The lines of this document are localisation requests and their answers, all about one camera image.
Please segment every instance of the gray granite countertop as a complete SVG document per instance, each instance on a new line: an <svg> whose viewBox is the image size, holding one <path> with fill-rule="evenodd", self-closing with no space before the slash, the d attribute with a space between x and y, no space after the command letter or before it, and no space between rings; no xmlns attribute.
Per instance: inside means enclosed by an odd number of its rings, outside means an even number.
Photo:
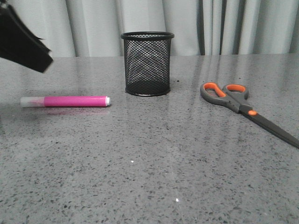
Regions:
<svg viewBox="0 0 299 224"><path fill-rule="evenodd" d="M0 59L0 223L299 223L299 150L199 87L243 84L299 137L299 55L174 56L171 91L125 93L123 57ZM21 108L22 96L108 95L107 108Z"/></svg>

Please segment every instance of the black object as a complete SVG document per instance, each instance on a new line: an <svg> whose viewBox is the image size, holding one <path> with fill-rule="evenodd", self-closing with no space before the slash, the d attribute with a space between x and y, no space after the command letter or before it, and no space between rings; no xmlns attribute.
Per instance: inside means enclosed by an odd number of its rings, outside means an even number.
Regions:
<svg viewBox="0 0 299 224"><path fill-rule="evenodd" d="M209 93L209 90L215 91L216 96L212 96ZM236 113L241 113L243 116L252 120L271 134L279 137L281 140L289 143L290 145L299 148L298 139L252 109L251 105L249 105L246 100L249 92L245 86L239 84L228 84L221 90L216 83L204 83L200 87L200 93L203 99L207 102L225 106Z"/></svg>
<svg viewBox="0 0 299 224"><path fill-rule="evenodd" d="M45 72L53 62L50 50L25 26L11 5L1 2L0 57Z"/></svg>
<svg viewBox="0 0 299 224"><path fill-rule="evenodd" d="M170 91L170 47L168 32L124 33L126 92L137 96L159 96Z"/></svg>

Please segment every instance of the marker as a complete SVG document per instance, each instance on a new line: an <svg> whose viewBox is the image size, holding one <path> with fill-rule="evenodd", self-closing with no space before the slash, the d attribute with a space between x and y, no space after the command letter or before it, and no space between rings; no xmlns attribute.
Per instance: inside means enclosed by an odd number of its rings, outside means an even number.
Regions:
<svg viewBox="0 0 299 224"><path fill-rule="evenodd" d="M66 96L66 97L22 97L21 107L50 107L50 106L109 106L107 96Z"/></svg>

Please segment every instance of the white curtain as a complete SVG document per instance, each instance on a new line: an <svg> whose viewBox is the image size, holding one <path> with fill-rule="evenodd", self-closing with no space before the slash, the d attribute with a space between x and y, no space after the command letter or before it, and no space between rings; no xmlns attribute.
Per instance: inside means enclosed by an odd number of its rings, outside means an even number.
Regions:
<svg viewBox="0 0 299 224"><path fill-rule="evenodd" d="M121 56L120 34L168 31L172 55L299 51L299 0L9 0L52 56Z"/></svg>

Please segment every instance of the wire mesh cup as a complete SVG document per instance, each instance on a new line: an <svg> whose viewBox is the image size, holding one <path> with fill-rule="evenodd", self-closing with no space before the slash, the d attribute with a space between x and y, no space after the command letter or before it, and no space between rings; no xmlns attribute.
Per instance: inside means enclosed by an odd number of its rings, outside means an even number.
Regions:
<svg viewBox="0 0 299 224"><path fill-rule="evenodd" d="M124 33L126 92L137 96L160 96L170 91L168 32Z"/></svg>

